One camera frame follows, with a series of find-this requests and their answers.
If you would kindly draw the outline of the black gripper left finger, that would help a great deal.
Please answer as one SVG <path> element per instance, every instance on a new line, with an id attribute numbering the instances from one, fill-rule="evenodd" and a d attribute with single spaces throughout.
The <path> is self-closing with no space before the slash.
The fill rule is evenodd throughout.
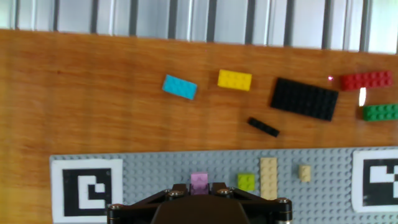
<path id="1" fill-rule="evenodd" d="M 188 195 L 189 189 L 186 184 L 174 184 L 171 189 L 161 190 L 132 205 L 111 204 L 107 209 L 107 224 L 127 223 L 127 218 L 152 218 L 164 202 Z"/>

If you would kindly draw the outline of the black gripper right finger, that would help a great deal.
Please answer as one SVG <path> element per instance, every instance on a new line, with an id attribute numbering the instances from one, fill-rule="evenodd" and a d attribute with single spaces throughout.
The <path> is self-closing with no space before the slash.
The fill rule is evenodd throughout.
<path id="1" fill-rule="evenodd" d="M 264 199 L 223 182 L 212 183 L 211 194 L 237 202 L 249 223 L 292 223 L 292 201 L 288 198 Z"/>

